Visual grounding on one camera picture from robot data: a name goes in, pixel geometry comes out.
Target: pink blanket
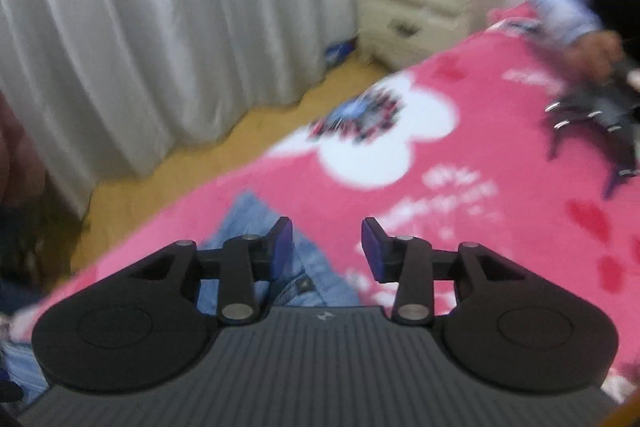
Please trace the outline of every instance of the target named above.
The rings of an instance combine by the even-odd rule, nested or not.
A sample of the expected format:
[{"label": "pink blanket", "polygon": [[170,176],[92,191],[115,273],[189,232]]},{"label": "pink blanket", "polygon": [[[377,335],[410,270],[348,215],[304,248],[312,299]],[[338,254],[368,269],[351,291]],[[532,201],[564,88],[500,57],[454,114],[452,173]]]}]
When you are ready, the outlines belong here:
[{"label": "pink blanket", "polygon": [[[482,243],[609,314],[620,332],[615,368],[628,371],[640,353],[640,178],[603,201],[609,163],[597,149],[567,140],[546,160],[543,109],[561,85],[526,39],[491,28],[182,198],[23,314],[14,334],[28,339],[47,307],[171,241],[203,241],[251,190],[291,217],[366,303],[388,306],[396,288],[370,275],[364,217],[435,248]],[[454,304],[440,286],[436,311]]]}]

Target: white nightstand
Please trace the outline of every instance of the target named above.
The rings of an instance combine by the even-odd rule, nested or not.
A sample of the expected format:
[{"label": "white nightstand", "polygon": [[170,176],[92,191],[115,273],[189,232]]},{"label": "white nightstand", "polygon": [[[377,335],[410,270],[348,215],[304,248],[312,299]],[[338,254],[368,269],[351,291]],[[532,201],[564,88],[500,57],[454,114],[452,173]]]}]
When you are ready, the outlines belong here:
[{"label": "white nightstand", "polygon": [[358,0],[358,48],[399,70],[486,28],[504,0]]}]

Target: drawer handle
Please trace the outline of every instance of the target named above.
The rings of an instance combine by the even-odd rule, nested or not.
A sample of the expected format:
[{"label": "drawer handle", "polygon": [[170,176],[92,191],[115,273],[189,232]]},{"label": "drawer handle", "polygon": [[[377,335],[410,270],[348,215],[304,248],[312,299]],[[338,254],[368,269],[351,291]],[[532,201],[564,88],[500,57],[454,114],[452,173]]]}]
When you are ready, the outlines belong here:
[{"label": "drawer handle", "polygon": [[396,20],[391,21],[389,27],[403,39],[408,39],[409,37],[416,36],[418,33],[420,33],[420,31],[422,31],[422,28],[420,28],[420,26],[416,24],[409,25]]}]

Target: hand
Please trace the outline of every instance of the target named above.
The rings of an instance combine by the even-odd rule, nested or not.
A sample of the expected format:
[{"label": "hand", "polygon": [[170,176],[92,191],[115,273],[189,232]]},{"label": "hand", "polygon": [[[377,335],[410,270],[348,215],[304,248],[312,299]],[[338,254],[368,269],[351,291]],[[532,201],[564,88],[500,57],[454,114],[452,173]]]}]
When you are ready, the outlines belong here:
[{"label": "hand", "polygon": [[577,71],[591,80],[607,82],[611,76],[611,65],[622,60],[622,38],[613,31],[599,31],[581,36],[564,52],[564,56]]}]

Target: ribbed gray surface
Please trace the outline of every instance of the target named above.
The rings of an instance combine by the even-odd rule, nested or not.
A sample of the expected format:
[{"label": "ribbed gray surface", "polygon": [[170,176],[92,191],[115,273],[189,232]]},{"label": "ribbed gray surface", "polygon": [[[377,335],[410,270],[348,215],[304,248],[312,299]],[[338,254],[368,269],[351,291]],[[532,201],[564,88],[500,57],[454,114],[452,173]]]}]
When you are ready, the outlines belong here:
[{"label": "ribbed gray surface", "polygon": [[25,427],[589,427],[613,407],[599,389],[561,397],[496,391],[445,359],[427,330],[393,325],[377,308],[273,308],[257,325],[223,331],[196,367],[162,387],[110,397],[56,387],[20,421]]}]

